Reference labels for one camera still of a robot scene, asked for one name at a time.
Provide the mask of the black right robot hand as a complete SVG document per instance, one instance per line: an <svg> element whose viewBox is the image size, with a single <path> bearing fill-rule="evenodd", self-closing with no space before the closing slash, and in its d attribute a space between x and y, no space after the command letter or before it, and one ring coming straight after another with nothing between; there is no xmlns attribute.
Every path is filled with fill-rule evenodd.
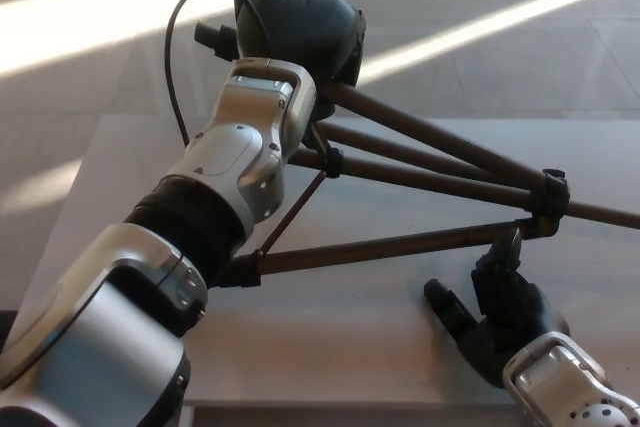
<svg viewBox="0 0 640 427"><path fill-rule="evenodd" d="M464 360L499 389L504 367L519 350L548 332L570 333L542 290L518 272L521 244L521 231L512 228L476 261L471 280L480 319L439 280L424 285L426 302Z"/></svg>

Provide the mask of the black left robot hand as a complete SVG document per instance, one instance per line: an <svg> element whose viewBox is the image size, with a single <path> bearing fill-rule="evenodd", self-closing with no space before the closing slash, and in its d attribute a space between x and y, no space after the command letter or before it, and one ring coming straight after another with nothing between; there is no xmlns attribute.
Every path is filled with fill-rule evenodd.
<svg viewBox="0 0 640 427"><path fill-rule="evenodd" d="M346 0L250 0L236 18L239 56L304 67L319 84L357 84L366 20Z"/></svg>

